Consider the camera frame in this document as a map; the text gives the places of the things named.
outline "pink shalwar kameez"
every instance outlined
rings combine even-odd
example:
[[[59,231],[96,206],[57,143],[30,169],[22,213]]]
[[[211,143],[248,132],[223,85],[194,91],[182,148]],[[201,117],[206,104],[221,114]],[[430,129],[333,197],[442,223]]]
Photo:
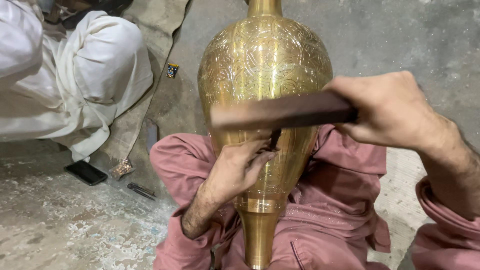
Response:
[[[278,221],[269,270],[383,270],[367,262],[368,246],[390,251],[388,227],[373,208],[386,173],[386,150],[360,144],[332,125],[320,128],[310,161],[288,197]],[[170,218],[168,236],[156,248],[154,270],[247,270],[243,234],[232,204],[213,217],[210,229],[189,239],[180,219],[216,158],[205,136],[174,134],[150,152],[154,169],[180,205]],[[429,180],[417,185],[417,196],[436,224],[422,226],[413,248],[418,269],[480,270],[480,219],[467,221],[442,206]]]

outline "hand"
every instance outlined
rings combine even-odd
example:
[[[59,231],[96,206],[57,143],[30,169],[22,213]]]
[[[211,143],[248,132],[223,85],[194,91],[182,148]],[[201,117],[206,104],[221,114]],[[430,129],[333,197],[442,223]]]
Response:
[[[276,155],[276,149],[269,148],[270,137],[271,132],[258,132],[248,141],[224,146],[197,195],[220,206],[251,187],[260,170]]]
[[[356,141],[422,151],[456,134],[455,124],[428,105],[410,72],[338,76],[324,89],[339,93],[358,108],[356,123],[336,125]]]

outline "engraved floral pattern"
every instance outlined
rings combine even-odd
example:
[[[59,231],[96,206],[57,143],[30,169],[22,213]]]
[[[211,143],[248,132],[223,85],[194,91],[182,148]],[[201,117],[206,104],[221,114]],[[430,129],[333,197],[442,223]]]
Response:
[[[332,78],[327,52],[308,27],[277,16],[255,16],[219,32],[207,46],[198,72],[198,88],[209,121],[213,104],[278,98],[320,91]],[[285,129],[279,155],[268,162],[249,192],[289,193],[298,180],[316,128]],[[218,154],[223,145],[245,140],[244,132],[215,133]]]

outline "hairy forearm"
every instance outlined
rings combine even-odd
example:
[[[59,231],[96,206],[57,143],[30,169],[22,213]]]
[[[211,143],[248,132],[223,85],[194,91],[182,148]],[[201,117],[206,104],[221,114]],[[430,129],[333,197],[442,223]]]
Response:
[[[418,152],[435,197],[458,215],[472,220],[480,216],[480,157],[465,143],[453,122],[443,121],[440,143]]]
[[[219,207],[220,205],[208,198],[203,185],[200,185],[192,204],[181,219],[183,234],[190,239],[204,234],[210,228],[211,218]]]

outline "wooden mallet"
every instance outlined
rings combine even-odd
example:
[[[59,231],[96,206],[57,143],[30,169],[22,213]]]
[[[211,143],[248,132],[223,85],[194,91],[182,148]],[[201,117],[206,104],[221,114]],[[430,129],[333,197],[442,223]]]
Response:
[[[229,107],[212,107],[214,129],[256,130],[346,123],[357,119],[357,110],[340,95],[323,91],[315,94],[247,101]]]

